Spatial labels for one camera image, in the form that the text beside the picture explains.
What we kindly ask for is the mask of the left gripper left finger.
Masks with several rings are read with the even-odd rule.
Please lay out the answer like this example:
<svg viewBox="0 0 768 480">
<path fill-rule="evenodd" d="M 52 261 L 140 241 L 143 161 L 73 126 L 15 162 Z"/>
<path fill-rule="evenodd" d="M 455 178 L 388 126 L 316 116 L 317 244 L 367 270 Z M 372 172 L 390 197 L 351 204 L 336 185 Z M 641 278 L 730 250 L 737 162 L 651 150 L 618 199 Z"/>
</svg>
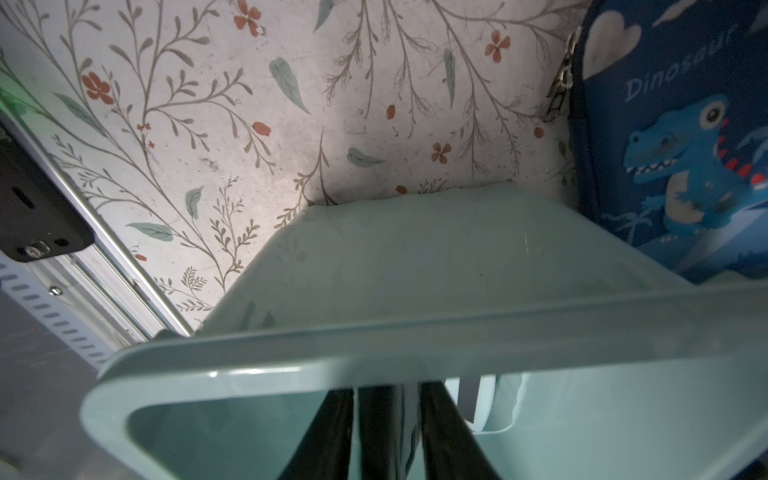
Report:
<svg viewBox="0 0 768 480">
<path fill-rule="evenodd" d="M 353 390 L 328 392 L 279 479 L 347 480 L 353 420 Z"/>
</svg>

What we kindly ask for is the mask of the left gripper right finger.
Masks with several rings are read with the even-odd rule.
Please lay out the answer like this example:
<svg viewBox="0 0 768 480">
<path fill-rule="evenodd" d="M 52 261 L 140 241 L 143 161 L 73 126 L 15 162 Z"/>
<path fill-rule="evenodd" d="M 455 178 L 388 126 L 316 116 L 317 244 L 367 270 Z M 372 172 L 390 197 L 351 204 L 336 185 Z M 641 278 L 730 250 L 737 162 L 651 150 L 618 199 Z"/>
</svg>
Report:
<svg viewBox="0 0 768 480">
<path fill-rule="evenodd" d="M 420 411 L 427 479 L 500 479 L 442 382 L 420 385 Z"/>
</svg>

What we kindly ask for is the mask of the mint green storage box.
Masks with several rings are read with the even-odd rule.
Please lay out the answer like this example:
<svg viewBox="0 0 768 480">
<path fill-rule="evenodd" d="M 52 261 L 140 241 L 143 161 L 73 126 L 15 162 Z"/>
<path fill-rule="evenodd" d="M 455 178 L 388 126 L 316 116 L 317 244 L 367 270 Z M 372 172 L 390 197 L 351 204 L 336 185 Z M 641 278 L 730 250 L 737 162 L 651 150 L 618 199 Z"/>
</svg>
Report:
<svg viewBox="0 0 768 480">
<path fill-rule="evenodd" d="M 509 184 L 312 207 L 80 419 L 145 479 L 279 479 L 330 391 L 495 375 L 500 479 L 731 479 L 767 450 L 767 285 L 701 286 Z"/>
</svg>

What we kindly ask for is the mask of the black calculator front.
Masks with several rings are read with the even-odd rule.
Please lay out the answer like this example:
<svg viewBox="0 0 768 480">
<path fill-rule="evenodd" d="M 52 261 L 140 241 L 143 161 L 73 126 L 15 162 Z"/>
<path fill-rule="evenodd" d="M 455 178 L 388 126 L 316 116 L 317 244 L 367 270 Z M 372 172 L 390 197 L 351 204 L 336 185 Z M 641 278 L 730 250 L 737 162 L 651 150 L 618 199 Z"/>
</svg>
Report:
<svg viewBox="0 0 768 480">
<path fill-rule="evenodd" d="M 421 437 L 417 383 L 358 390 L 362 479 L 406 479 Z"/>
</svg>

